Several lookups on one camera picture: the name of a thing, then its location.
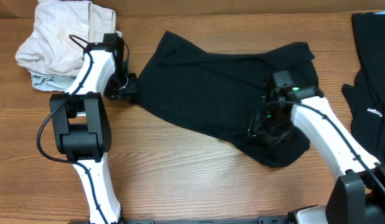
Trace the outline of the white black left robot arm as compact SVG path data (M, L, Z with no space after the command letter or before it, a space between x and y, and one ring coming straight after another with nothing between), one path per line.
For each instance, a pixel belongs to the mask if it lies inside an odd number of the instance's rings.
M83 65L64 93L50 98L57 150L72 164L87 198L88 223L123 223L123 210L113 189L108 166L112 131L104 98L133 102L137 78L128 70L129 48L116 33L101 42L82 45Z

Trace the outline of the black garment pile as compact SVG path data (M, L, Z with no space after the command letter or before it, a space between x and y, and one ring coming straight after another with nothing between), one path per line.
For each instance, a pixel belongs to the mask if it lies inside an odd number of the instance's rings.
M385 164L385 14L357 13L351 21L361 68L354 85L344 84L341 91L353 137Z

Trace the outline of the beige folded garment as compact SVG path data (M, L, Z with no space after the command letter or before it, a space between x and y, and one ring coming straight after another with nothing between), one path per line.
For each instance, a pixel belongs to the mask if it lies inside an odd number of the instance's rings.
M18 65L46 75L78 75L83 50L69 35L101 42L114 33L116 12L91 1L39 1L32 34L16 52Z

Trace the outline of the light blue folded garment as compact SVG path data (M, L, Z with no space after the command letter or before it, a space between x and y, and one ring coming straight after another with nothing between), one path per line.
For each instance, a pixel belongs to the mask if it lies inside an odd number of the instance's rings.
M73 84L75 77L48 75L27 69L31 74L32 87L40 91L65 91Z

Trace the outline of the black t-shirt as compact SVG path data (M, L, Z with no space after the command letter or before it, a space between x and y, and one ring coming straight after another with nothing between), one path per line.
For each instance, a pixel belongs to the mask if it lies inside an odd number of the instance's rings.
M248 135L255 112L264 109L267 84L286 70L296 84L318 84L314 55L305 42L262 54L214 54L165 32L142 72L138 104L153 115L233 144L260 164L286 167L310 147L298 128L265 143Z

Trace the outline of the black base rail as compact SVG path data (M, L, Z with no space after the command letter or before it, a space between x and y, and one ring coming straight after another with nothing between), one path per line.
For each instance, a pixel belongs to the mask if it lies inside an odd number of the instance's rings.
M286 215L260 216L258 218L210 219L210 220L154 220L121 218L119 224L288 224Z

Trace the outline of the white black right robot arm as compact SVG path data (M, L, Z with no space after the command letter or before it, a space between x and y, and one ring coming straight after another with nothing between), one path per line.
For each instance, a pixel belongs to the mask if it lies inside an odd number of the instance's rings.
M335 185L326 205L298 208L287 215L264 216L259 223L385 223L385 165L368 153L334 114L321 90L298 85L289 71L273 73L248 136L274 147L299 129L328 166Z

